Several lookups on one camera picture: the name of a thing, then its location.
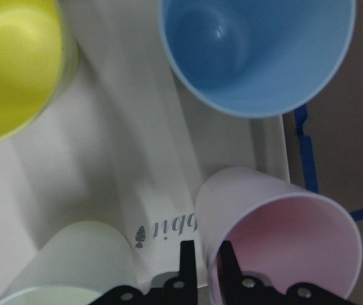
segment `blue cup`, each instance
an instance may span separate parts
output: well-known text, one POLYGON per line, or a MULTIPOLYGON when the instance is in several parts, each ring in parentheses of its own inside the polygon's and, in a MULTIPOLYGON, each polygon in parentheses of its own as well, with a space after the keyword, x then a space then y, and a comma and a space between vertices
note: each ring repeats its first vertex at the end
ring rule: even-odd
POLYGON ((207 105, 265 118, 309 101, 349 47, 355 0, 161 0, 168 60, 207 105))

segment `cup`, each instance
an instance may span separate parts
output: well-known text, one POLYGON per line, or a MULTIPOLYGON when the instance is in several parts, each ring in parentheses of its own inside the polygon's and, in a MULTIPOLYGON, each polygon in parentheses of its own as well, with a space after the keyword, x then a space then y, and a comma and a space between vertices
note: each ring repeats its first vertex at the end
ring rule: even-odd
POLYGON ((316 95, 351 41, 355 0, 162 0, 159 30, 183 84, 243 118, 291 111, 316 95))
POLYGON ((76 43, 57 0, 0 0, 0 140, 31 124, 76 68, 76 43))
POLYGON ((299 282, 346 298, 362 264, 353 219, 333 200, 248 168, 224 169, 196 202, 213 304, 222 304, 216 256, 232 243, 242 271, 267 276, 281 293, 299 282))
POLYGON ((113 227, 95 221, 59 231, 15 278, 0 305, 87 305, 119 285, 136 285, 131 250, 113 227))

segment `yellow cup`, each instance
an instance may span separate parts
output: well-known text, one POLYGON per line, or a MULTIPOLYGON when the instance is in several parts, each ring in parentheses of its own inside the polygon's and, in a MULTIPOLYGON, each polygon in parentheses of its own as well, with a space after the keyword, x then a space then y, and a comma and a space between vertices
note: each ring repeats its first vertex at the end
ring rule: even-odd
POLYGON ((0 0, 0 140, 31 124, 76 69, 57 0, 0 0))

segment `brown surface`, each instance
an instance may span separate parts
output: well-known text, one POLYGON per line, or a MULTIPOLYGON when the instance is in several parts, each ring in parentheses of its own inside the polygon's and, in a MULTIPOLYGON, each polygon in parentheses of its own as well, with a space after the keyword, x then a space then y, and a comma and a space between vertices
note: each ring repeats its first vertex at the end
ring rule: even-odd
MULTIPOLYGON (((363 1, 346 59, 334 79, 308 103, 320 193, 348 211, 363 208, 363 1)), ((294 116, 284 116, 291 180, 303 185, 294 116)), ((358 222, 363 239, 363 220, 358 222)), ((363 266, 350 298, 363 305, 363 266)))

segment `white plastic tray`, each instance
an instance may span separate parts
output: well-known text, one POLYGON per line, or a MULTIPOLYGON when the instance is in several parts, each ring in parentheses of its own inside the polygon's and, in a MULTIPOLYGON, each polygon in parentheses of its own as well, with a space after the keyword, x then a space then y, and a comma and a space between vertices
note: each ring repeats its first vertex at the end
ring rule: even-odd
POLYGON ((288 180, 280 117, 216 112, 171 73, 156 0, 65 0, 81 50, 72 86, 21 134, 0 143, 0 293, 62 227, 101 220, 128 239, 142 289, 178 269, 194 239, 194 200, 226 166, 288 180), (143 247, 135 247, 140 227, 143 247))

